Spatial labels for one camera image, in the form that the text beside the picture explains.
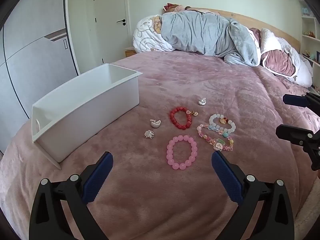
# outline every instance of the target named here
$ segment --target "blue gripper pad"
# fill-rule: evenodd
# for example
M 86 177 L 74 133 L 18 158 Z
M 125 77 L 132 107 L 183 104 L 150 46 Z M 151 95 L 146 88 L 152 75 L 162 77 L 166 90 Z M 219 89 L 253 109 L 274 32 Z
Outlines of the blue gripper pad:
M 290 106 L 307 107 L 309 105 L 307 98 L 301 96 L 284 95 L 282 100 L 286 105 Z
M 212 154 L 211 163 L 231 201 L 241 205 L 243 186 L 217 151 Z
M 112 167 L 112 154 L 107 153 L 83 185 L 82 202 L 85 205 L 95 200 Z

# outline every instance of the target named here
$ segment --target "screw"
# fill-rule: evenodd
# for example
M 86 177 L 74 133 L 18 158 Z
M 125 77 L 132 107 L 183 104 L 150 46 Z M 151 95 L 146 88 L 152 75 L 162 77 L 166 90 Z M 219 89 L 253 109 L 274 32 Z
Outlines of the screw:
M 45 184 L 47 184 L 47 183 L 48 183 L 48 180 L 47 180 L 47 179 L 41 180 L 41 184 L 42 184 L 42 185 L 45 185 Z
M 247 180 L 253 182 L 256 178 L 252 175 L 247 176 Z
M 71 177 L 70 177 L 70 180 L 71 181 L 77 181 L 79 179 L 79 176 L 78 175 L 72 175 Z
M 278 184 L 279 186 L 283 186 L 284 183 L 283 183 L 282 180 L 278 179 L 278 180 L 277 180 L 277 184 Z

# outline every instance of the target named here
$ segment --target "comforter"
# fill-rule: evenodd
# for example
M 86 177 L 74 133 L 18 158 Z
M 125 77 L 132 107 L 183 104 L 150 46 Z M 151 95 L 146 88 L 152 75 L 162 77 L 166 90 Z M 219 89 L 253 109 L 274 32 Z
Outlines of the comforter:
M 174 49 L 224 57 L 231 64 L 257 66 L 260 58 L 248 29 L 232 18 L 183 11 L 161 18 L 161 35 Z
M 181 51 L 140 53 L 115 64 L 143 72 L 140 104 L 76 149 L 61 163 L 61 171 L 32 144 L 30 122 L 8 146 L 0 162 L 0 207 L 22 240 L 28 239 L 41 179 L 54 182 L 80 174 L 105 151 L 113 154 L 114 167 L 88 208 L 109 239 L 215 239 L 237 207 L 211 166 L 212 146 L 196 130 L 215 113 L 236 124 L 234 150 L 223 151 L 225 157 L 260 181 L 282 179 L 296 216 L 317 174 L 302 148 L 278 139 L 275 130 L 281 123 L 319 129 L 320 118 L 310 110 L 282 102 L 285 93 L 301 95 L 306 89 L 262 67 L 243 68 Z M 200 106 L 203 97 L 207 104 Z M 178 130 L 169 119 L 177 106 L 199 112 L 187 130 Z M 185 123 L 182 112 L 175 117 Z M 160 119 L 161 126 L 151 128 L 150 119 Z M 153 139 L 144 137 L 146 130 L 154 131 Z M 195 139 L 198 156 L 191 167 L 175 171 L 167 164 L 166 146 L 180 134 Z M 214 131 L 207 134 L 219 136 Z M 173 151 L 174 159 L 183 162 L 190 155 L 190 144 L 180 142 Z M 67 204 L 63 205 L 72 232 L 82 239 Z

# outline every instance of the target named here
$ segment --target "nightstand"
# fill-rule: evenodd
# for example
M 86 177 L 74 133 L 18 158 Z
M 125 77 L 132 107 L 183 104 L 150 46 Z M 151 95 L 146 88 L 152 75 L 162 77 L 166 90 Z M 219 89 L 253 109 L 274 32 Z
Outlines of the nightstand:
M 130 57 L 137 54 L 136 51 L 134 50 L 134 47 L 128 47 L 124 49 L 124 53 L 125 53 L 125 57 Z

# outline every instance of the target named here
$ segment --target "bracelet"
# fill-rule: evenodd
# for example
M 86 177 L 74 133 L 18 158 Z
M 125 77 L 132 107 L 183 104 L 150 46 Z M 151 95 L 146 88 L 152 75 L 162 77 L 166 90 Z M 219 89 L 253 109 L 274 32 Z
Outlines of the bracelet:
M 175 119 L 174 117 L 174 114 L 178 111 L 183 111 L 187 114 L 187 123 L 186 125 L 181 125 L 177 122 L 177 120 Z M 187 128 L 189 128 L 191 126 L 191 122 L 192 122 L 192 119 L 191 119 L 191 114 L 193 114 L 193 116 L 197 116 L 198 115 L 198 112 L 190 112 L 189 110 L 187 110 L 185 107 L 182 107 L 182 106 L 179 106 L 175 109 L 173 109 L 171 112 L 170 112 L 170 120 L 171 122 L 178 128 L 178 129 L 182 129 L 182 130 L 185 130 Z
M 213 145 L 213 149 L 215 149 L 216 151 L 221 151 L 221 150 L 225 150 L 225 151 L 233 151 L 233 139 L 228 136 L 227 139 L 230 143 L 229 146 L 225 146 L 225 142 L 224 140 L 221 140 L 221 139 L 212 139 L 210 138 L 209 136 L 207 136 L 206 134 L 203 134 L 202 133 L 202 128 L 205 127 L 205 128 L 209 128 L 209 125 L 204 125 L 204 124 L 201 124 L 197 127 L 197 131 L 198 131 L 198 134 L 201 138 L 205 139 L 208 143 L 210 143 L 211 145 Z
M 231 125 L 231 129 L 227 129 L 227 128 L 223 128 L 222 126 L 217 125 L 216 123 L 213 122 L 214 119 L 216 118 L 220 118 L 220 123 L 222 124 L 230 124 Z M 216 132 L 218 132 L 219 130 L 222 131 L 222 135 L 224 138 L 227 138 L 229 136 L 229 134 L 233 133 L 236 130 L 236 125 L 234 122 L 232 122 L 231 120 L 228 120 L 227 118 L 224 117 L 223 114 L 213 114 L 210 116 L 209 118 L 209 126 L 208 129 L 209 130 L 214 130 Z
M 178 141 L 188 141 L 191 144 L 191 155 L 188 160 L 186 160 L 184 163 L 175 163 L 173 160 L 173 146 Z M 169 141 L 169 144 L 167 145 L 167 160 L 168 164 L 172 166 L 174 170 L 180 169 L 185 170 L 186 167 L 191 166 L 191 164 L 196 160 L 196 156 L 198 155 L 198 148 L 197 143 L 194 141 L 192 137 L 189 137 L 188 135 L 182 136 L 179 135 L 178 137 L 173 137 L 171 141 Z

